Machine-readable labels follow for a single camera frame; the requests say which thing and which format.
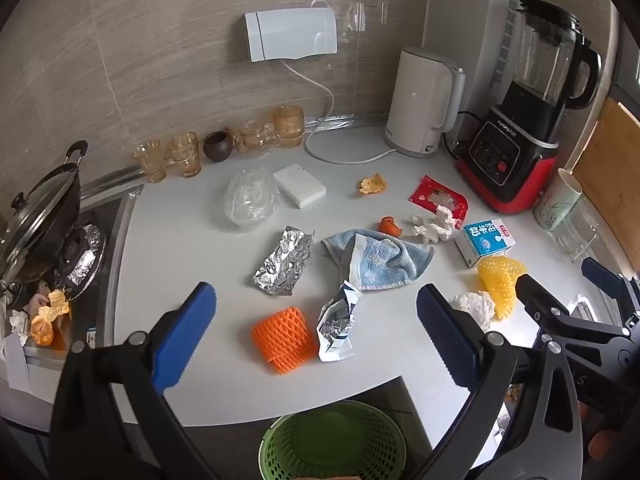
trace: white sponge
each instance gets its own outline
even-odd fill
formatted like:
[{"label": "white sponge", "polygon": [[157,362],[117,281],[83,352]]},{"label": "white sponge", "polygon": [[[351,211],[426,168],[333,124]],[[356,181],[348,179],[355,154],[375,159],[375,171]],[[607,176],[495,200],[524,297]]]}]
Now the white sponge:
[{"label": "white sponge", "polygon": [[326,188],[322,183],[297,164],[276,171],[273,176],[280,189],[300,209],[326,195]]}]

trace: tiled wall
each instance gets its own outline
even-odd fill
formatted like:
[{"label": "tiled wall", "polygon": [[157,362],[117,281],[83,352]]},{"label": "tiled wall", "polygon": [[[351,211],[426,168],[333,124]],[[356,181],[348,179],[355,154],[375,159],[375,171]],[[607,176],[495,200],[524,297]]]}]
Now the tiled wall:
[{"label": "tiled wall", "polygon": [[[277,61],[249,62],[242,16],[312,0],[21,0],[0,31],[0,211],[86,139],[84,182],[132,163],[149,137],[199,134],[326,98]],[[291,65],[336,94],[335,114],[386,113],[400,48],[427,0],[326,0],[338,54]],[[358,30],[358,23],[364,30]]]}]

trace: blender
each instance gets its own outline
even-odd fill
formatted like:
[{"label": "blender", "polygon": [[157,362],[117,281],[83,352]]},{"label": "blender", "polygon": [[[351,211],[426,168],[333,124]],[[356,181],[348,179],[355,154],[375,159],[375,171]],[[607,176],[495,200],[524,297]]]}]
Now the blender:
[{"label": "blender", "polygon": [[[591,103],[602,72],[600,55],[572,13],[541,0],[520,6],[520,49],[507,94],[456,161],[485,202],[508,214],[535,204],[556,161],[565,110]],[[588,76],[576,96],[583,67]]]}]

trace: white cable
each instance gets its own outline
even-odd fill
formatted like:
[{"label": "white cable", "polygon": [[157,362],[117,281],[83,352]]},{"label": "white cable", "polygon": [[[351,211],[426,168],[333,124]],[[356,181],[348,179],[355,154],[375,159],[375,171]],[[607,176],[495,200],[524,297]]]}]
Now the white cable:
[{"label": "white cable", "polygon": [[309,146],[309,141],[311,140],[311,137],[313,137],[314,133],[318,130],[318,128],[322,125],[322,123],[324,123],[324,120],[331,115],[331,112],[334,111],[334,106],[335,106],[335,97],[334,94],[331,92],[331,90],[329,90],[326,86],[321,85],[319,82],[314,81],[313,79],[308,78],[305,75],[302,75],[300,72],[298,72],[297,70],[292,69],[286,61],[284,61],[284,59],[280,60],[282,62],[282,64],[287,67],[289,70],[291,70],[295,75],[297,75],[298,77],[301,77],[302,79],[304,79],[305,81],[309,81],[310,83],[313,83],[314,85],[320,87],[322,90],[324,90],[325,92],[327,92],[329,94],[329,96],[331,97],[331,106],[329,107],[329,111],[324,115],[324,117],[322,117],[322,119],[320,119],[318,121],[318,124],[316,124],[316,126],[314,126],[314,129],[311,130],[308,134],[308,136],[306,137],[305,140],[305,149],[307,150],[308,154],[311,155],[314,158],[317,158],[318,160],[322,160],[323,162],[328,162],[329,164],[343,164],[343,165],[351,165],[351,164],[367,164],[368,162],[373,162],[374,160],[378,160],[379,158],[384,157],[385,155],[388,155],[389,153],[393,153],[396,152],[397,150],[395,148],[392,148],[391,150],[386,150],[386,152],[384,153],[380,153],[379,155],[376,156],[372,156],[371,158],[368,158],[367,160],[329,160],[328,158],[324,158],[324,156],[320,156],[317,153],[314,153],[313,150],[311,149],[311,147]]},{"label": "white cable", "polygon": [[313,0],[311,2],[311,6],[313,7],[318,2],[324,3],[329,9],[331,9],[331,5],[329,5],[329,2],[327,0]]}]

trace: red blender base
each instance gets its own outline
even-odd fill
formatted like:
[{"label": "red blender base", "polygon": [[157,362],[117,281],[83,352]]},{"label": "red blender base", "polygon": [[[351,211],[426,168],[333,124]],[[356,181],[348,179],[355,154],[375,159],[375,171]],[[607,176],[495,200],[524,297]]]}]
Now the red blender base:
[{"label": "red blender base", "polygon": [[518,194],[510,202],[501,202],[491,191],[489,191],[482,181],[476,177],[471,171],[465,161],[459,158],[456,160],[456,167],[460,170],[460,173],[466,178],[471,186],[476,190],[478,195],[488,203],[489,206],[494,208],[498,213],[516,214],[527,209],[531,209],[536,203],[540,191],[545,187],[546,180],[549,173],[556,163],[556,158],[544,158],[537,161],[533,167],[529,178],[525,181]]}]

